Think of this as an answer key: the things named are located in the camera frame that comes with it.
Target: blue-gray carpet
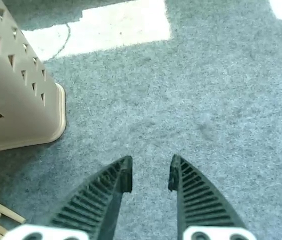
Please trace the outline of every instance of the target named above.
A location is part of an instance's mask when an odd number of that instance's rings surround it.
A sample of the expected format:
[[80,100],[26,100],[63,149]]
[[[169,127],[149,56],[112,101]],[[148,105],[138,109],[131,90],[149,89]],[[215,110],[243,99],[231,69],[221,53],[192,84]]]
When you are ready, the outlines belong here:
[[[30,31],[117,2],[5,0]],[[258,239],[281,240],[282,20],[267,0],[166,0],[166,8],[169,40],[45,62],[66,90],[67,128],[55,143],[0,152],[0,202],[40,224],[83,179],[131,155],[133,192],[115,239],[175,240],[167,183],[179,154]]]

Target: carpet floor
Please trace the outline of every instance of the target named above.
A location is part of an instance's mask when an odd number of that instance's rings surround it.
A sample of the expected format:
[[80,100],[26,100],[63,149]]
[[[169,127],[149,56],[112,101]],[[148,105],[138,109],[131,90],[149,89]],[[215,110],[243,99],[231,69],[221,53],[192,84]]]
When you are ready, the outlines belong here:
[[[1,203],[40,224],[86,177],[131,155],[115,239],[175,240],[167,184],[179,154],[258,239],[282,239],[282,20],[269,1],[4,2],[65,88],[67,128],[54,143],[0,152]],[[102,14],[114,23],[100,27]]]

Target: laundry basket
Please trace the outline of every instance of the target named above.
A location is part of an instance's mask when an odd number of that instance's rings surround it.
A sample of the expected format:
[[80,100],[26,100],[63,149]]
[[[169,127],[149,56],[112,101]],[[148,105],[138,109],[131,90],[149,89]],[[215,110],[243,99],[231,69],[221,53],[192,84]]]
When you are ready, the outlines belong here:
[[64,89],[0,0],[0,151],[52,142],[64,129]]

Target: ridged black plastic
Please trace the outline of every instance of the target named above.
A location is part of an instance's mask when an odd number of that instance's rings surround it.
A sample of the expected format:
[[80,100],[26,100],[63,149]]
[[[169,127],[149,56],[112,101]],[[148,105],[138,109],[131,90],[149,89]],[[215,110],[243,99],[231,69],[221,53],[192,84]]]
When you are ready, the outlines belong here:
[[68,196],[48,225],[84,231],[91,240],[111,240],[123,193],[130,192],[132,157],[126,156],[89,177]]
[[177,155],[173,156],[170,167],[169,190],[177,191],[179,240],[189,226],[245,228],[214,185]]

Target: basket base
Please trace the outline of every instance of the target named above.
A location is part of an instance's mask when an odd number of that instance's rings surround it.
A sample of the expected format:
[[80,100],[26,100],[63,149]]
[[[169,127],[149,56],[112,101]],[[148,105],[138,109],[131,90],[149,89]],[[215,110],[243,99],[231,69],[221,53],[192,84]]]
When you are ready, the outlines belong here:
[[27,146],[33,146],[33,145],[39,145],[39,144],[47,144],[51,143],[58,138],[62,136],[65,130],[66,126],[66,112],[65,112],[65,90],[64,88],[57,84],[57,89],[59,93],[59,127],[57,128],[57,131],[51,136],[48,136],[46,138],[40,138],[40,139],[23,139],[22,141],[17,142],[8,142],[6,144],[0,145],[0,151],[8,150],[8,149],[16,149],[21,147],[27,147]]

